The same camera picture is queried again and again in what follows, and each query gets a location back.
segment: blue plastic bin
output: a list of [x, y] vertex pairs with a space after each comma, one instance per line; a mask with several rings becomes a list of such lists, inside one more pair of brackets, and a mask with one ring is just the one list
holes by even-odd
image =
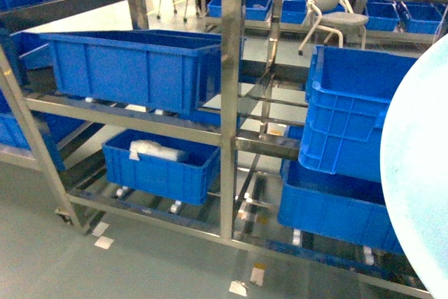
[[308, 169], [380, 182], [379, 143], [401, 80], [417, 59], [316, 47], [299, 161]]
[[[129, 159], [134, 140], [156, 141], [162, 146], [189, 153], [186, 162], [139, 154]], [[103, 144], [107, 179], [110, 182], [189, 204], [202, 204], [218, 176], [220, 150], [216, 146], [127, 130]]]
[[[272, 0], [246, 0], [246, 20], [265, 21], [269, 15], [271, 5]], [[221, 0], [211, 0], [207, 6], [211, 17], [221, 17]]]
[[400, 2], [397, 7], [404, 29], [408, 33], [434, 34], [442, 21], [442, 15], [431, 4]]
[[142, 32], [41, 34], [60, 92], [191, 113], [220, 90], [221, 45]]
[[281, 22], [301, 25], [306, 16], [307, 0], [283, 0]]
[[[50, 49], [38, 34], [19, 32], [9, 35], [6, 29], [0, 29], [0, 46], [20, 85], [27, 82], [26, 70], [51, 66]], [[0, 91], [0, 112], [8, 111], [8, 102]]]
[[[156, 36], [167, 35], [167, 36], [182, 36], [186, 38], [194, 38], [194, 39], [206, 39], [213, 41], [216, 44], [221, 44], [221, 35], [220, 34], [212, 34], [212, 33], [197, 33], [197, 32], [185, 32], [185, 31], [170, 31], [164, 29], [149, 29], [146, 31], [132, 31], [137, 34], [142, 34], [146, 32], [147, 34], [153, 34]], [[244, 39], [241, 41], [241, 48], [244, 48]], [[213, 59], [214, 62], [218, 62], [218, 64], [212, 65], [214, 69], [221, 68], [221, 51], [219, 51], [216, 58]], [[207, 102], [211, 97], [214, 97], [216, 93], [221, 92], [221, 77], [214, 76], [208, 77], [207, 81], [201, 81], [199, 89], [199, 101]]]
[[[59, 143], [84, 123], [83, 120], [49, 113], [43, 113], [43, 117], [55, 143]], [[22, 129], [11, 112], [0, 113], [0, 144], [30, 150], [25, 135], [23, 135]]]
[[380, 183], [329, 175], [287, 161], [278, 221], [317, 235], [403, 254]]
[[365, 28], [373, 31], [393, 32], [400, 21], [395, 4], [368, 1], [365, 14], [369, 17]]
[[[288, 126], [285, 130], [284, 133], [285, 137], [291, 138], [291, 139], [298, 139], [298, 140], [302, 140], [302, 136], [303, 136], [303, 127], [298, 127], [298, 126]], [[281, 164], [280, 164], [280, 176], [283, 178], [285, 175], [285, 164], [286, 164], [287, 160], [286, 159], [282, 159], [281, 160]]]

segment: metal shelf frame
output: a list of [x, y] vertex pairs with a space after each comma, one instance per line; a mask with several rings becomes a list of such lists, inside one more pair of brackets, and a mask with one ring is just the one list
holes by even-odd
[[[0, 21], [6, 22], [6, 26], [16, 32], [117, 1], [121, 0], [56, 1], [46, 6], [0, 14]], [[145, 0], [128, 1], [133, 28], [147, 29]], [[70, 10], [67, 10], [70, 8], [67, 4], [73, 4]], [[408, 270], [409, 272], [390, 270], [383, 264], [383, 253], [375, 256], [374, 265], [368, 265], [362, 254], [358, 254], [353, 260], [348, 260], [313, 249], [313, 244], [309, 241], [312, 241], [314, 236], [310, 234], [301, 233], [303, 243], [296, 245], [292, 244], [292, 230], [287, 228], [280, 228], [280, 231], [286, 233], [283, 241], [259, 235], [256, 232], [256, 224], [248, 219], [243, 221], [243, 228], [237, 228], [242, 224], [239, 218], [241, 212], [255, 216], [259, 211], [277, 211], [278, 206], [266, 202], [263, 195], [269, 181], [276, 181], [274, 190], [281, 190], [281, 179], [279, 176], [270, 176], [257, 170], [260, 156], [270, 155], [291, 160], [298, 158], [298, 141], [267, 133], [269, 123], [287, 124], [286, 121], [270, 118], [271, 104], [307, 107], [306, 104], [272, 99], [272, 88], [275, 83], [293, 83], [293, 86], [298, 88], [307, 78], [306, 68], [276, 63], [282, 0], [274, 0], [271, 19], [266, 23], [269, 29], [266, 62], [240, 60], [241, 37], [245, 28], [244, 4], [245, 0], [223, 0], [222, 3], [221, 127], [180, 120], [175, 116], [156, 116], [130, 111], [124, 109], [122, 104], [113, 102], [87, 103], [63, 95], [25, 94], [14, 77], [4, 51], [0, 48], [0, 88], [32, 151], [31, 155], [29, 151], [12, 151], [10, 148], [0, 146], [0, 161], [42, 171], [58, 202], [57, 214], [83, 233], [93, 229], [106, 212], [111, 212], [212, 242], [263, 253], [289, 263], [302, 263], [306, 260], [310, 263], [323, 263], [329, 268], [338, 267], [345, 270], [348, 276], [367, 284], [416, 298], [432, 298], [419, 283], [412, 269]], [[255, 85], [245, 95], [241, 94], [240, 71], [242, 75], [257, 79]], [[262, 113], [261, 116], [254, 116], [252, 110], [258, 102], [262, 102]], [[218, 187], [210, 191], [209, 199], [203, 207], [182, 205], [174, 214], [165, 207], [166, 202], [170, 201], [161, 197], [152, 197], [149, 203], [143, 204], [132, 200], [138, 194], [132, 190], [119, 198], [113, 197], [119, 186], [105, 182], [104, 156], [101, 151], [67, 171], [58, 172], [43, 140], [40, 125], [36, 122], [36, 116], [40, 112], [87, 121], [87, 124], [60, 144], [64, 158], [83, 144], [83, 139], [90, 138], [103, 124], [220, 146], [221, 171]], [[238, 116], [243, 119], [259, 120], [259, 132], [239, 130]], [[237, 166], [238, 151], [256, 153], [250, 169]], [[211, 214], [214, 214], [215, 221], [210, 219], [213, 217]]]

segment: floor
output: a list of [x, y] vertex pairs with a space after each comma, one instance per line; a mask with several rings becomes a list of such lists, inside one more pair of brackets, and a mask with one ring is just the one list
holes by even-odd
[[[182, 14], [172, 13], [170, 0], [164, 0], [162, 18], [157, 20], [157, 4], [158, 0], [148, 0], [151, 28], [202, 30], [202, 19], [196, 18], [191, 4], [187, 24], [183, 23]], [[131, 29], [127, 4], [107, 6], [33, 30], [85, 29]], [[265, 36], [250, 37], [244, 57], [263, 61], [265, 46]], [[283, 39], [277, 61], [309, 64], [311, 45], [304, 57], [297, 56], [297, 46], [298, 41]], [[378, 45], [369, 47], [383, 49]], [[411, 56], [422, 53], [415, 46], [408, 49], [400, 46], [393, 51]], [[292, 90], [276, 90], [274, 96], [303, 100], [301, 92]], [[296, 112], [295, 119], [303, 120], [304, 114]], [[291, 118], [291, 112], [273, 106], [272, 116]], [[103, 137], [118, 130], [109, 128]], [[91, 150], [92, 146], [99, 148], [99, 144], [97, 141], [87, 147]], [[250, 161], [248, 153], [240, 156], [241, 165]], [[264, 158], [260, 163], [261, 169], [274, 172], [278, 172], [278, 166], [277, 159]], [[39, 173], [7, 164], [0, 164], [0, 172], [2, 299], [240, 298], [229, 292], [232, 281], [246, 283], [247, 297], [257, 299], [407, 298], [368, 286], [324, 265], [296, 260], [285, 263], [112, 215], [104, 217], [103, 221], [110, 224], [104, 235], [115, 241], [109, 249], [100, 249], [94, 245], [97, 237], [76, 232], [54, 215], [56, 204]], [[262, 286], [249, 282], [254, 263], [267, 266]]]

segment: white label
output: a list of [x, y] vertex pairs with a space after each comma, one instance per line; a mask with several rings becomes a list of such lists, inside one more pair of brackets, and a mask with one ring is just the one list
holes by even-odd
[[112, 238], [108, 238], [105, 236], [101, 236], [96, 242], [95, 242], [95, 246], [98, 246], [101, 249], [109, 249], [113, 243], [113, 241], [115, 241]]
[[237, 295], [241, 295], [243, 297], [247, 297], [246, 285], [241, 280], [232, 281], [230, 283], [229, 292], [235, 293]]
[[265, 271], [257, 267], [252, 269], [251, 283], [259, 286], [263, 286], [263, 278], [265, 277]]
[[109, 224], [107, 224], [105, 222], [100, 222], [95, 227], [95, 229], [92, 231], [92, 235], [94, 235], [96, 237], [100, 237], [101, 235], [104, 234], [104, 232], [106, 231], [107, 228], [109, 228]]

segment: light blue round object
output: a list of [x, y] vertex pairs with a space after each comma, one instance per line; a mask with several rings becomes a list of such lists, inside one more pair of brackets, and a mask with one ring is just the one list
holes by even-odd
[[412, 267], [435, 298], [448, 298], [448, 36], [409, 70], [381, 138], [389, 216]]

